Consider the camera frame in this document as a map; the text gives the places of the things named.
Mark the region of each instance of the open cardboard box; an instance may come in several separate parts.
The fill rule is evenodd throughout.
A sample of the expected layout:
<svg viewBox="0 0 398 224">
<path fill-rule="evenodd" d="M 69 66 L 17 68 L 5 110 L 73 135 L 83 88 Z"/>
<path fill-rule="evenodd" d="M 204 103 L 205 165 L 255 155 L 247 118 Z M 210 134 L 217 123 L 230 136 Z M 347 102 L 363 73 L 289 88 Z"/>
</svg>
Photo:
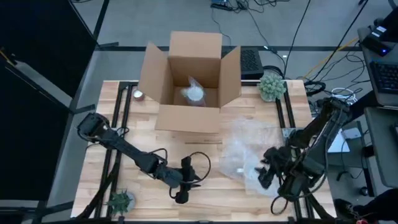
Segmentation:
<svg viewBox="0 0 398 224">
<path fill-rule="evenodd" d="M 155 129 L 217 133 L 220 108 L 241 94 L 241 48 L 221 59 L 221 34 L 172 32 L 169 56 L 148 43 L 139 89 L 160 103 Z M 190 106 L 181 94 L 194 78 L 206 107 Z"/>
</svg>

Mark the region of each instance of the succulent plant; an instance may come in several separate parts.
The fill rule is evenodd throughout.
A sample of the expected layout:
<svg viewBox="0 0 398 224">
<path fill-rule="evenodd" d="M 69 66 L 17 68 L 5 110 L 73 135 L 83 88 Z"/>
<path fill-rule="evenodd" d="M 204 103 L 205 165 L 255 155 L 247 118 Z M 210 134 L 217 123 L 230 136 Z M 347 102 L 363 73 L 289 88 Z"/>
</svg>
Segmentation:
<svg viewBox="0 0 398 224">
<path fill-rule="evenodd" d="M 132 199 L 127 194 L 127 190 L 124 192 L 122 191 L 120 194 L 113 192 L 112 199 L 109 200 L 106 204 L 112 207 L 112 215 L 116 215 L 117 213 L 123 215 L 123 213 L 128 212 L 127 208 L 131 200 Z"/>
<path fill-rule="evenodd" d="M 261 98 L 266 101 L 275 101 L 275 99 L 280 99 L 282 95 L 286 92 L 284 87 L 285 80 L 282 79 L 280 75 L 275 73 L 265 73 L 260 78 L 260 83 L 257 84 L 260 90 Z"/>
</svg>

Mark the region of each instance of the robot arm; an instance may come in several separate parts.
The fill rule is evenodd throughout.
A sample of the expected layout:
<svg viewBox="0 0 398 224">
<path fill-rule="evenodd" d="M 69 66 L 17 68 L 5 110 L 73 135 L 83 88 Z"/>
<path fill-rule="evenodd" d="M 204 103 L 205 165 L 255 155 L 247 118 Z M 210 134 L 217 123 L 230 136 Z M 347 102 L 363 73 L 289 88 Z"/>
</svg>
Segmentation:
<svg viewBox="0 0 398 224">
<path fill-rule="evenodd" d="M 143 173 L 153 179 L 163 181 L 170 188 L 180 186 L 180 192 L 176 196 L 170 195 L 177 203 L 187 202 L 188 191 L 193 187 L 199 187 L 196 183 L 202 181 L 191 166 L 191 156 L 194 154 L 182 159 L 181 169 L 167 167 L 166 159 L 151 152 L 140 151 L 129 144 L 109 126 L 108 119 L 98 113 L 87 115 L 78 125 L 77 130 L 82 139 L 89 142 L 98 142 L 107 149 L 116 149 L 130 157 Z"/>
<path fill-rule="evenodd" d="M 258 180 L 265 189 L 271 185 L 274 175 L 283 179 L 278 194 L 291 202 L 310 194 L 307 189 L 314 187 L 322 176 L 323 183 L 327 175 L 327 150 L 350 117 L 349 106 L 336 98 L 325 98 L 321 104 L 321 113 L 306 128 L 293 131 L 285 146 L 272 147 L 264 153 L 261 162 L 269 165 L 268 170 L 257 169 Z M 317 138 L 310 146 L 313 137 Z M 301 153 L 293 157 L 293 149 Z"/>
</svg>

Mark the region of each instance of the gray floor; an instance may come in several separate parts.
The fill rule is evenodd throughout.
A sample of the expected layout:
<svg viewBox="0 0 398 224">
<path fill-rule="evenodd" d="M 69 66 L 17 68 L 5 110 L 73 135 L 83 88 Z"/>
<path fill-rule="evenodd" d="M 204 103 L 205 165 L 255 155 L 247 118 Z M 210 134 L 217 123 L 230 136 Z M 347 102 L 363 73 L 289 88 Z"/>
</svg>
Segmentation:
<svg viewBox="0 0 398 224">
<path fill-rule="evenodd" d="M 307 15 L 298 33 L 295 45 L 298 46 L 335 46 L 345 30 L 348 28 L 356 13 L 359 11 L 359 0 L 316 0 L 312 1 Z M 258 9 L 252 0 L 251 7 Z M 87 26 L 93 32 L 103 0 L 75 4 Z M 252 12 L 260 30 L 267 38 L 270 45 L 291 44 L 294 32 L 305 9 L 307 1 L 291 0 L 279 2 L 276 7 L 266 6 L 265 12 L 260 14 Z M 370 0 L 361 16 L 350 30 L 345 42 L 355 38 L 356 29 L 370 25 L 377 17 L 384 17 L 391 9 L 387 1 Z M 259 35 L 248 12 L 235 14 L 215 10 L 215 19 L 221 24 L 221 30 L 232 38 L 232 45 L 265 45 Z M 171 30 L 189 30 L 199 32 L 218 32 L 218 26 L 211 20 L 211 9 L 208 0 L 110 0 L 103 26 L 98 37 L 100 44 L 119 42 L 123 46 L 145 46 L 148 41 L 156 45 L 169 45 Z M 224 37 L 224 45 L 229 45 Z M 294 79 L 305 75 L 319 61 L 331 52 L 292 52 L 289 58 L 287 78 Z M 338 52 L 332 61 L 344 56 Z M 277 65 L 282 68 L 282 62 L 269 52 L 260 52 L 263 65 Z M 140 76 L 144 52 L 95 52 L 88 67 L 85 83 L 81 88 L 79 106 L 97 103 L 103 80 L 137 80 Z M 341 62 L 328 75 L 328 78 L 338 77 L 346 72 L 360 67 L 360 63 Z M 353 74 L 327 82 L 327 90 L 336 87 L 347 87 L 350 81 L 359 75 L 360 70 Z M 32 75 L 33 79 L 40 82 L 40 78 Z M 364 71 L 359 80 L 368 80 L 367 71 Z M 362 97 L 371 90 L 370 83 L 362 83 L 352 87 L 352 90 L 363 88 L 356 95 Z M 316 100 L 326 95 L 319 94 L 310 100 Z M 86 142 L 76 135 L 76 125 L 84 114 L 75 116 L 72 128 L 68 131 L 68 138 L 62 154 L 62 160 L 55 177 L 49 205 L 67 202 L 75 198 L 78 179 L 84 160 Z M 364 118 L 360 118 L 363 129 L 366 130 Z M 377 169 L 374 159 L 373 167 Z M 348 177 L 336 182 L 336 175 L 340 167 L 331 167 L 329 183 L 333 198 L 345 198 L 351 202 L 364 204 L 371 200 L 358 194 L 358 188 L 364 186 L 363 175 L 351 180 Z M 353 174 L 359 169 L 351 169 Z M 376 178 L 376 191 L 385 191 L 377 170 L 373 169 Z M 70 211 L 54 214 L 45 218 L 50 220 L 65 220 L 70 216 Z"/>
</svg>

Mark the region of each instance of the computer keyboard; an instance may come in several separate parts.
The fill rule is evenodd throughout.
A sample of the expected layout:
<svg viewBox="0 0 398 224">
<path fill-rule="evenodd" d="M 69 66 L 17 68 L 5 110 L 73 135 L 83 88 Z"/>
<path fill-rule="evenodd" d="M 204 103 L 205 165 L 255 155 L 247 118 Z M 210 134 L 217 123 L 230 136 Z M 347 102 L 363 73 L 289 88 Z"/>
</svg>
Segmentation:
<svg viewBox="0 0 398 224">
<path fill-rule="evenodd" d="M 223 47 L 221 51 L 221 57 L 227 55 L 234 47 Z M 262 77 L 264 70 L 262 68 L 260 55 L 257 49 L 250 47 L 241 48 L 241 71 L 242 75 L 257 75 Z"/>
<path fill-rule="evenodd" d="M 371 62 L 370 66 L 379 92 L 398 94 L 398 64 Z"/>
</svg>

